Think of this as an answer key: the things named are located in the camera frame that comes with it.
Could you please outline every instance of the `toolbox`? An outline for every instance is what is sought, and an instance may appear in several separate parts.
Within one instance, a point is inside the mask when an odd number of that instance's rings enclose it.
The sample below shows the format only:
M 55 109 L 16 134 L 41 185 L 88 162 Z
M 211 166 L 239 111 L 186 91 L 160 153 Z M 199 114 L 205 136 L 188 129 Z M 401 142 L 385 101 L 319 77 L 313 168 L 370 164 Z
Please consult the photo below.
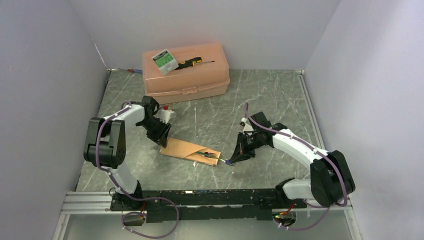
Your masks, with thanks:
M 145 94 L 160 104 L 208 98 L 227 92 L 230 83 L 229 67 L 220 43 L 207 43 L 169 48 L 178 63 L 201 58 L 193 66 L 170 71 L 163 75 L 152 60 L 160 50 L 142 54 Z

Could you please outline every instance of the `gray marble surface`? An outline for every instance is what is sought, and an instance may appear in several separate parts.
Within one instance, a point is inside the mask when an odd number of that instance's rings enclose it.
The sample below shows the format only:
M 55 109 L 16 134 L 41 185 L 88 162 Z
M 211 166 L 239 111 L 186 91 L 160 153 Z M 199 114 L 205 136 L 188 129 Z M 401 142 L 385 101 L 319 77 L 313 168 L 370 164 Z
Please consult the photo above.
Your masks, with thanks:
M 169 137 L 210 147 L 229 158 L 237 142 L 244 103 L 249 113 L 264 112 L 272 124 L 280 122 L 299 137 L 317 145 L 305 95 L 293 70 L 230 70 L 227 93 L 204 99 L 172 103 L 175 111 Z M 124 101 L 140 101 L 144 95 L 140 74 L 113 71 L 98 112 L 111 115 Z M 159 153 L 143 127 L 126 133 L 125 162 L 144 190 L 274 188 L 287 178 L 308 178 L 308 170 L 288 154 L 263 146 L 256 158 L 235 167 L 178 159 Z M 113 184 L 105 173 L 85 162 L 77 191 L 107 191 Z

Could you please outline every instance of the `table top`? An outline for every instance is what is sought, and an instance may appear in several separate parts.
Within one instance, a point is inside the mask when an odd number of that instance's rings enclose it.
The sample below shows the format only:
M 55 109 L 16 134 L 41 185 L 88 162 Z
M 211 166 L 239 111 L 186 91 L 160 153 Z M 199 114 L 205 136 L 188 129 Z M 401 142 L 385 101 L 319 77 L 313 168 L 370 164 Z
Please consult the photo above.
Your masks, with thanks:
M 244 104 L 251 115 L 264 112 L 272 124 L 280 122 L 296 135 L 317 146 L 306 97 L 294 70 L 230 70 L 230 84 L 224 95 L 172 103 L 175 113 L 169 123 L 169 137 L 202 145 L 231 157 Z M 125 101 L 140 101 L 144 95 L 141 74 L 124 70 L 110 75 L 99 117 L 118 111 Z M 159 153 L 160 146 L 149 140 L 146 130 L 133 126 L 126 132 L 125 162 L 144 190 L 204 190 L 274 188 L 288 178 L 308 178 L 309 169 L 288 154 L 263 146 L 256 157 L 229 166 L 194 163 Z M 108 191 L 113 187 L 105 173 L 84 162 L 77 191 Z

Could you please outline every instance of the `screwdriver handle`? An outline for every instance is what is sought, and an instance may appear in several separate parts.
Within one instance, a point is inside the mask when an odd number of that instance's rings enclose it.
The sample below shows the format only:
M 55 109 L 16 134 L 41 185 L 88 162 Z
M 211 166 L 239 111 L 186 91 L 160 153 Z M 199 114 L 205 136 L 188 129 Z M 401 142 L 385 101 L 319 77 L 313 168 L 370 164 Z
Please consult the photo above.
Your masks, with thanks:
M 200 56 L 194 57 L 192 59 L 186 60 L 185 62 L 178 63 L 178 67 L 175 70 L 185 69 L 188 67 L 193 67 L 195 64 L 201 63 L 202 58 Z

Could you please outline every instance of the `folded cloth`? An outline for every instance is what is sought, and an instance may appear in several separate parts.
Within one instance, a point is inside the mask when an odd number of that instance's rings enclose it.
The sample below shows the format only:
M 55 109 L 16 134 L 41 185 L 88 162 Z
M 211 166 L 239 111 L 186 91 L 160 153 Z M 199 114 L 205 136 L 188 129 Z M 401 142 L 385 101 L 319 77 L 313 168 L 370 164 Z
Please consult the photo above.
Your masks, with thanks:
M 216 154 L 218 158 L 221 155 L 220 151 L 212 150 L 209 147 L 200 146 L 191 142 L 182 141 L 171 137 L 168 138 L 166 148 L 161 147 L 160 149 L 160 153 L 163 155 L 168 155 L 180 159 L 188 159 L 209 165 L 218 164 L 218 159 L 205 157 L 203 155 L 197 154 L 196 152 L 208 152 Z

